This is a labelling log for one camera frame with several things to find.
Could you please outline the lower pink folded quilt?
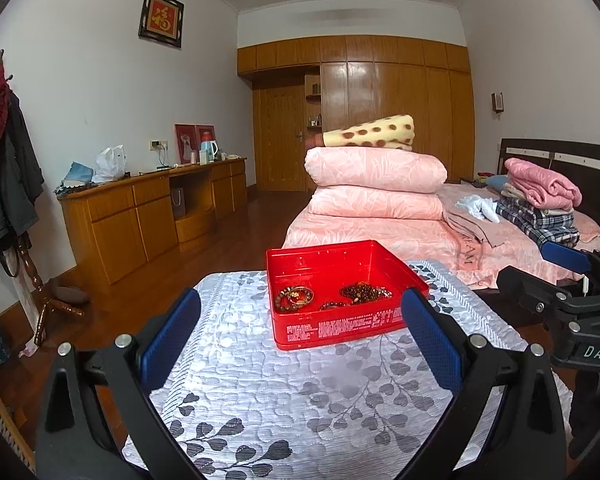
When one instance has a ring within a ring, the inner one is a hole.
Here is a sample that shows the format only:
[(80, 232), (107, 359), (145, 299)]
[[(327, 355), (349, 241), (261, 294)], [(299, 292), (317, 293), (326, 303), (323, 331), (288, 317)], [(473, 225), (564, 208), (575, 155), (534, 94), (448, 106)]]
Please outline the lower pink folded quilt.
[(443, 204), (436, 194), (336, 185), (317, 188), (308, 211), (318, 216), (437, 221), (443, 217)]

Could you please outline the pink bedspread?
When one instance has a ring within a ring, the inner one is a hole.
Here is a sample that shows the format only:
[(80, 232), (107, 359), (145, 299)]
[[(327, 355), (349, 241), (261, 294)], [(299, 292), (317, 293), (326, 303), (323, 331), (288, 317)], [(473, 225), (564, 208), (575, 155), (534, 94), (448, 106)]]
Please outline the pink bedspread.
[[(436, 193), (445, 205), (454, 206), (464, 196), (488, 192), (468, 185), (446, 184)], [(498, 244), (458, 232), (446, 221), (346, 218), (310, 214), (308, 206), (291, 222), (284, 246), (299, 248), (357, 240), (376, 240), (404, 261), (436, 260), (472, 289), (493, 288), (506, 266), (516, 266), (542, 280), (556, 284), (579, 275), (541, 257), (540, 248), (513, 223), (487, 221)]]

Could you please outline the grey leaf-pattern quilted cover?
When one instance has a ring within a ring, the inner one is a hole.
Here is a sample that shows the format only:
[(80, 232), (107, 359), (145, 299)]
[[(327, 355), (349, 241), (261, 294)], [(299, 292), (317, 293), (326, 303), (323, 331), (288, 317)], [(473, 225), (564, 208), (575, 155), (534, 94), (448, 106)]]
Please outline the grey leaf-pattern quilted cover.
[(200, 321), (150, 400), (210, 479), (391, 479), (451, 401), (404, 328), (283, 351), (264, 272), (197, 292)]

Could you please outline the red tin box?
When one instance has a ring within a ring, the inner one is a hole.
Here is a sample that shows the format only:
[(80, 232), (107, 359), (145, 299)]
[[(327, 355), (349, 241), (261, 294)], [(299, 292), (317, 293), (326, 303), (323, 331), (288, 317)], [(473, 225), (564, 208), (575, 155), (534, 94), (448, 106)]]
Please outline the red tin box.
[(428, 284), (376, 240), (266, 253), (273, 338), (300, 350), (380, 335), (405, 326), (401, 298)]

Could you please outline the blue folded cloth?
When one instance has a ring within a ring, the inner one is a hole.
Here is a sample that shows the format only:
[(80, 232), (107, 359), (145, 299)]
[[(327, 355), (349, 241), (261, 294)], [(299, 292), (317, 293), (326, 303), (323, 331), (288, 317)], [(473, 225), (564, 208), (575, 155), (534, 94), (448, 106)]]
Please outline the blue folded cloth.
[(94, 183), (94, 169), (80, 162), (73, 162), (68, 174), (61, 180), (60, 185), (54, 189), (56, 196), (80, 192), (92, 188)]

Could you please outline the pink folded clothes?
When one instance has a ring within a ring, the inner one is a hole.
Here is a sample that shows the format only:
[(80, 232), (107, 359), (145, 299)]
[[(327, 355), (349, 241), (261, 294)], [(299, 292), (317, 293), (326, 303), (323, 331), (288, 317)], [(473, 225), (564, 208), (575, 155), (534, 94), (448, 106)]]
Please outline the pink folded clothes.
[(519, 158), (504, 162), (510, 183), (539, 209), (569, 210), (580, 206), (580, 188), (558, 172)]

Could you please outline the plaid folded clothes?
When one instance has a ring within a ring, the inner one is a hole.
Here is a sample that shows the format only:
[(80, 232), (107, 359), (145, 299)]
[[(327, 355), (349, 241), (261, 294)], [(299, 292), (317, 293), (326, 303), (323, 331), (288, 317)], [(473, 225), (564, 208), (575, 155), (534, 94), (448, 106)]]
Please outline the plaid folded clothes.
[(509, 197), (502, 197), (498, 201), (496, 212), (513, 223), (539, 248), (547, 243), (575, 248), (579, 243), (580, 232), (576, 228), (572, 212), (549, 214), (524, 200)]

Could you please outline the light blue kettle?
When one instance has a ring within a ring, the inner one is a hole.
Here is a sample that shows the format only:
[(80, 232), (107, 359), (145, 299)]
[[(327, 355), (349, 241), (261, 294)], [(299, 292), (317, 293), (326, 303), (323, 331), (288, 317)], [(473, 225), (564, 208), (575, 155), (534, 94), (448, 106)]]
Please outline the light blue kettle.
[(209, 162), (216, 161), (218, 158), (219, 147), (215, 141), (214, 134), (210, 130), (201, 131), (200, 148), (207, 153)]

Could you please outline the pink folded quilt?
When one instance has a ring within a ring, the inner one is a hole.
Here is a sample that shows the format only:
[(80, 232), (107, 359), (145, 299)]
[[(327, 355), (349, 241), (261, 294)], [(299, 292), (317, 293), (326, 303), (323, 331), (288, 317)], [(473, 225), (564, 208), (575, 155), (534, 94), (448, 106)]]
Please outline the pink folded quilt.
[(318, 216), (437, 221), (443, 217), (443, 204), (436, 194), (336, 185), (317, 188), (308, 211)]
[(448, 178), (437, 157), (386, 148), (311, 148), (304, 168), (320, 188), (353, 185), (431, 194)]

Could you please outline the wooden wardrobe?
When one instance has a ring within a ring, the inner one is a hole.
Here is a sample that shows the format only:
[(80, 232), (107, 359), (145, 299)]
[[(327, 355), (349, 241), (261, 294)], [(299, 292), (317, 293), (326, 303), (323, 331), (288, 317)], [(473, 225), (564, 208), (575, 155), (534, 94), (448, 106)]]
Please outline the wooden wardrobe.
[(475, 107), (467, 48), (396, 36), (321, 36), (242, 47), (252, 90), (254, 166), (261, 191), (306, 191), (315, 133), (409, 114), (414, 149), (451, 182), (475, 172)]

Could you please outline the wooden sideboard cabinet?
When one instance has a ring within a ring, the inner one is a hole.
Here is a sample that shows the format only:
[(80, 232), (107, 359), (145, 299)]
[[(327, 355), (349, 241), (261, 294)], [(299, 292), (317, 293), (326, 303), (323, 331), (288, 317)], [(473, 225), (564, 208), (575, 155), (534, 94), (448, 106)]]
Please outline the wooden sideboard cabinet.
[(82, 278), (106, 289), (174, 248), (201, 246), (216, 222), (244, 208), (246, 160), (155, 171), (59, 203)]

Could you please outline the wooden coat rack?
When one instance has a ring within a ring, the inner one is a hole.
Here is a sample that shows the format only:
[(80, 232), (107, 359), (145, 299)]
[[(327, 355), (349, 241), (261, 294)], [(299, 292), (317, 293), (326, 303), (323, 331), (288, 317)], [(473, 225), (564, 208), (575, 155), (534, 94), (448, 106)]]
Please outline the wooden coat rack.
[[(4, 67), (3, 56), (4, 53), (0, 52), (0, 64)], [(24, 353), (27, 356), (33, 354), (45, 340), (46, 318), (48, 318), (50, 312), (64, 310), (79, 318), (84, 315), (82, 310), (63, 302), (55, 295), (53, 287), (42, 281), (29, 255), (30, 249), (29, 236), (26, 242), (20, 240), (15, 249), (5, 252), (9, 269), (17, 273), (13, 278), (9, 277), (15, 282), (20, 306), (23, 308), (33, 332), (32, 339), (26, 343), (26, 348), (24, 348)]]

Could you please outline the framed red calligraphy picture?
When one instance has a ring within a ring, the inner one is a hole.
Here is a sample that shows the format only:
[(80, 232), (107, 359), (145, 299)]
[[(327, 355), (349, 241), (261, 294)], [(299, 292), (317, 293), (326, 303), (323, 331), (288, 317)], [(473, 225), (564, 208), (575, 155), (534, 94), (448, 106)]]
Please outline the framed red calligraphy picture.
[(143, 0), (138, 36), (179, 49), (183, 18), (184, 4), (178, 0)]

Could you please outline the wall switch box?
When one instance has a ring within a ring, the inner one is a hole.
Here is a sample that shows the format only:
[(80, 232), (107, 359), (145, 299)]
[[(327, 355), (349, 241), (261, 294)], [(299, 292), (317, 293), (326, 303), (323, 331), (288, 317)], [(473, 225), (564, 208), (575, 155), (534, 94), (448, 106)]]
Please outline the wall switch box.
[(493, 92), (491, 94), (492, 110), (495, 114), (502, 114), (504, 107), (504, 94), (502, 92)]

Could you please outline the white cloth on bed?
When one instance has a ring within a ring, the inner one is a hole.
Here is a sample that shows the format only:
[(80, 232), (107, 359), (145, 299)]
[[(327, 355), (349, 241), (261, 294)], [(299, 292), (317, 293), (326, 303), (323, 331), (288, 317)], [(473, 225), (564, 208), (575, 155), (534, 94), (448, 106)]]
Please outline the white cloth on bed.
[(498, 215), (498, 201), (493, 198), (482, 197), (479, 195), (468, 195), (461, 198), (456, 203), (457, 208), (468, 212), (471, 217), (477, 220), (489, 221), (492, 223), (500, 222)]

